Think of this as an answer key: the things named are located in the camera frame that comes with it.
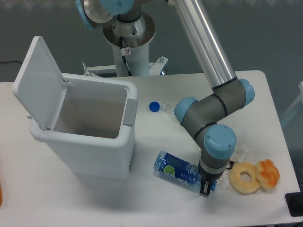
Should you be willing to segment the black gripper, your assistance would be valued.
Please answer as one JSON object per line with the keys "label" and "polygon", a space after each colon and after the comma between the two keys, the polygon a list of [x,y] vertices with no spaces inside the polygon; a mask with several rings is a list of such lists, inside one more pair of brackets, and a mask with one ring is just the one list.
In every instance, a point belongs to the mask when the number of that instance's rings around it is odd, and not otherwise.
{"label": "black gripper", "polygon": [[198,167],[198,172],[201,175],[201,188],[199,195],[208,198],[214,180],[218,180],[224,173],[225,168],[219,169],[220,172],[216,174],[206,172],[201,166]]}

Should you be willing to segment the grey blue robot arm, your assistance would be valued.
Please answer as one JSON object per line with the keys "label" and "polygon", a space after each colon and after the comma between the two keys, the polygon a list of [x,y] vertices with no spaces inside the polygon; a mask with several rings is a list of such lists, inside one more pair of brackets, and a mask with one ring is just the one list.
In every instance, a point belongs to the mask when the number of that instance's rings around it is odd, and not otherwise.
{"label": "grey blue robot arm", "polygon": [[[147,46],[155,34],[151,17],[142,12],[143,0],[78,0],[79,14],[89,29],[103,26],[106,39],[116,54],[118,76],[146,75],[141,66],[149,64],[148,53],[135,53]],[[174,114],[201,148],[197,170],[200,194],[208,196],[234,152],[234,131],[219,123],[253,101],[253,86],[238,79],[217,39],[200,0],[171,2],[182,21],[195,55],[212,88],[212,94],[198,101],[187,97],[178,102]]]}

